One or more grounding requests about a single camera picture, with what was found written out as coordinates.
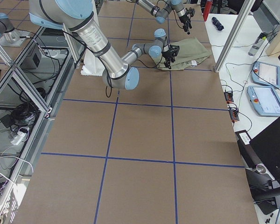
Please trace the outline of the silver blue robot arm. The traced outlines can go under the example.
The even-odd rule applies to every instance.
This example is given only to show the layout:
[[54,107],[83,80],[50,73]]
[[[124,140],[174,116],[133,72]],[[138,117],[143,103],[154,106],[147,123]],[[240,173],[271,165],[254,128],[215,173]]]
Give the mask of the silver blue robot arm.
[[135,44],[120,57],[94,20],[93,4],[90,0],[31,0],[30,20],[52,29],[68,28],[76,32],[92,54],[104,65],[103,81],[112,88],[133,90],[139,82],[139,71],[132,64],[142,55],[164,59],[167,68],[175,62],[179,46],[167,41],[164,29],[155,30],[151,43]]
[[153,4],[149,0],[132,0],[135,3],[149,12],[159,24],[163,24],[168,18],[171,12],[178,16],[182,27],[177,23],[178,27],[184,30],[188,35],[190,34],[190,29],[192,29],[191,18],[195,14],[194,8],[186,8],[181,0],[164,0],[164,7],[160,8],[157,1]]

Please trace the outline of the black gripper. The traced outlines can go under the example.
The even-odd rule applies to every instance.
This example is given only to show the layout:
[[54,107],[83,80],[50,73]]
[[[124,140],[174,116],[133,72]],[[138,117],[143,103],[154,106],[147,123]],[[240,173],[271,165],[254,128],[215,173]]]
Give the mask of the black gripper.
[[179,53],[179,46],[177,45],[169,45],[167,51],[162,52],[162,56],[165,58],[164,65],[171,69],[171,61],[175,61],[175,57]]
[[192,29],[191,18],[194,16],[194,14],[194,8],[183,8],[181,11],[178,12],[180,22],[183,24],[183,30],[187,32],[188,35],[190,35],[190,30]]

